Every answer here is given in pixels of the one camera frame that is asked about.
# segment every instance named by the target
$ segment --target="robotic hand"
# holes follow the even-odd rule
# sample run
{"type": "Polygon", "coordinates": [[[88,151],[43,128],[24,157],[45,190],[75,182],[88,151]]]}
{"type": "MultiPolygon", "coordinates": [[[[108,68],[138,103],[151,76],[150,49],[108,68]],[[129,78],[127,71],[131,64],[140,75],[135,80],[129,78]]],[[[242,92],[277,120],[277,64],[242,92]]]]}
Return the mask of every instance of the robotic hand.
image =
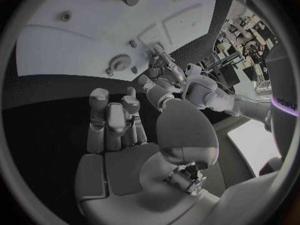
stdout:
{"type": "Polygon", "coordinates": [[[195,105],[198,109],[210,108],[216,112],[225,111],[233,116],[244,116],[264,123],[267,131],[271,131],[271,104],[245,100],[241,96],[227,94],[218,87],[216,81],[202,75],[202,68],[189,63],[185,74],[165,53],[161,45],[153,46],[155,55],[149,62],[150,78],[140,76],[139,83],[143,86],[150,103],[159,111],[165,107],[172,93],[181,94],[183,100],[195,105]]]}

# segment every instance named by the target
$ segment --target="black floor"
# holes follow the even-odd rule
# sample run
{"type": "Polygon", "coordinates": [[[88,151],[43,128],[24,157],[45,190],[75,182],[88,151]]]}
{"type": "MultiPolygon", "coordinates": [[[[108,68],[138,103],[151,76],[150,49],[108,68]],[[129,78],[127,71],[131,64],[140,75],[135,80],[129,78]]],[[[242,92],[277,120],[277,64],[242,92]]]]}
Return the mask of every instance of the black floor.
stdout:
{"type": "MultiPolygon", "coordinates": [[[[122,95],[111,95],[119,102],[122,95]]],[[[144,94],[140,116],[150,142],[156,142],[159,116],[144,94]]],[[[225,113],[203,111],[214,124],[225,113]]],[[[79,213],[74,179],[86,152],[90,106],[88,98],[55,100],[4,110],[4,129],[14,161],[29,187],[54,213],[70,224],[86,224],[79,213]]]]}

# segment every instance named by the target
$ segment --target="purple light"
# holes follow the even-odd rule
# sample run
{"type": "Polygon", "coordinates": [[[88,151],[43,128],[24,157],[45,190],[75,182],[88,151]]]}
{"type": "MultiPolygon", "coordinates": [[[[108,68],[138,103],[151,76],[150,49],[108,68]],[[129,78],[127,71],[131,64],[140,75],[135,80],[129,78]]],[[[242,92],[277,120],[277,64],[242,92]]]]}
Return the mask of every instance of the purple light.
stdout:
{"type": "Polygon", "coordinates": [[[292,110],[292,109],[287,108],[286,106],[281,105],[280,103],[278,103],[278,102],[276,101],[276,99],[275,99],[274,97],[271,98],[271,102],[272,102],[272,104],[273,104],[276,108],[280,109],[281,111],[283,111],[283,112],[285,112],[285,113],[287,113],[287,114],[291,114],[291,115],[293,115],[293,116],[295,116],[295,117],[300,118],[300,114],[299,114],[298,111],[294,111],[294,110],[292,110]]]}

